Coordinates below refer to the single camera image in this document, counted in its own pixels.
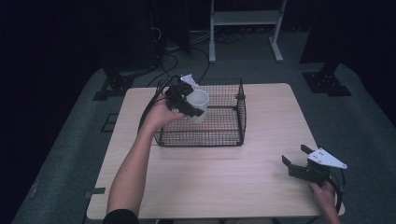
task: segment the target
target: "dark background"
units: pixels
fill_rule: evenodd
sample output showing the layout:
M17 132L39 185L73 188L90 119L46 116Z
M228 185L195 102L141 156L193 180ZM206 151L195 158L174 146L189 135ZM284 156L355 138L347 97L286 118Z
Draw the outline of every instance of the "dark background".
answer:
M1 223L14 217L81 90L103 67L100 55L106 52L131 67L145 68L153 65L152 58L158 54L150 45L150 23L164 26L164 20L173 21L176 27L163 27L164 35L184 45L188 29L208 28L208 0L168 1L174 5L169 10L156 1L137 5L133 1L93 2L97 5L38 0L0 3ZM219 9L227 4L217 0ZM238 2L234 9L278 5L277 1L252 0ZM394 9L391 1L289 0L282 27L284 31L312 27L302 63L335 58L349 66L393 124ZM180 12L177 16L186 20L169 17L170 11Z

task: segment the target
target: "white cup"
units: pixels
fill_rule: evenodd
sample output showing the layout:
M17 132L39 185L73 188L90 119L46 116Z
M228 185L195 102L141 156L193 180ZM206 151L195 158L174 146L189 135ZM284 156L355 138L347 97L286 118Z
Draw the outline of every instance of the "white cup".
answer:
M187 116L187 119L191 123L202 123L205 120L207 103L209 102L209 95L205 91L195 90L190 95L186 97L187 102L189 102L193 107L204 110L204 113L200 117L190 117Z

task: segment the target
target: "black wire basket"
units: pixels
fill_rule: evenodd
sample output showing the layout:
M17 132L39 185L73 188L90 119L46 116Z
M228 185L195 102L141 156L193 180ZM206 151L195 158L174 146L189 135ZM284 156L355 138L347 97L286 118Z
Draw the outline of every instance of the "black wire basket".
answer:
M242 79L203 79L197 89L209 95L204 122L175 120L154 134L157 144L161 147L242 146L247 123Z

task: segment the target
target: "wooden table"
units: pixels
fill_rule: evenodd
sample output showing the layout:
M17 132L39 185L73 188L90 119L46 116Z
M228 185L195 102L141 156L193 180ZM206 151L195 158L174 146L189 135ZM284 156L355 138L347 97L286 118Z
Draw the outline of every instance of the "wooden table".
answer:
M140 116L155 89L128 90L96 182L90 219L103 219L113 178L131 148ZM241 147L159 147L152 142L139 218L317 216L303 180L281 161L306 165L300 145L317 148L287 84L244 85L247 105Z

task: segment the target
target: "white plastic part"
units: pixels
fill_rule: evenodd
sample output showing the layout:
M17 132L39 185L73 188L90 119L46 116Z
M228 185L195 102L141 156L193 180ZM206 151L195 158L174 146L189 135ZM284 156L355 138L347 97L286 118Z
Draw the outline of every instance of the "white plastic part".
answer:
M314 152L310 153L308 155L308 159L320 165L326 165L341 169L347 168L346 164L336 159L334 156L332 156L329 152L327 152L325 149L321 147L315 150Z
M185 83L190 84L193 87L198 87L199 85L195 83L194 79L192 78L192 74L186 75L186 76L182 76L180 78L182 81L184 81Z

